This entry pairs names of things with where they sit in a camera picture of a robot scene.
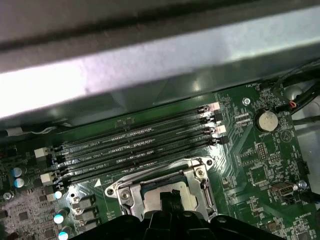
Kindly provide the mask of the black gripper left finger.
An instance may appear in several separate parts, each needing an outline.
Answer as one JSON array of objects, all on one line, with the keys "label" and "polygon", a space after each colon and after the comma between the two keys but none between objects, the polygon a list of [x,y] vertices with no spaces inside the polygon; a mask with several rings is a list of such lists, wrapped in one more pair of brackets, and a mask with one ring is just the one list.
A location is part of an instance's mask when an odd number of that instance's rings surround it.
[{"label": "black gripper left finger", "polygon": [[160,194],[160,207],[150,218],[123,215],[82,234],[83,240],[172,240],[173,193]]}]

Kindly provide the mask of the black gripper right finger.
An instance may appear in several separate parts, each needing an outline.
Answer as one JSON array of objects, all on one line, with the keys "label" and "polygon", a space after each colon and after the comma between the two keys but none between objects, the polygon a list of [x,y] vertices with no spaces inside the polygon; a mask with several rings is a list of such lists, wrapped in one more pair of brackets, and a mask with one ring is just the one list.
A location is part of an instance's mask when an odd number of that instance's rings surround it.
[{"label": "black gripper right finger", "polygon": [[201,214],[185,210],[180,192],[173,190],[172,216],[177,221],[176,240],[281,240],[270,232],[252,226],[228,215],[220,214],[210,222],[202,219]]}]

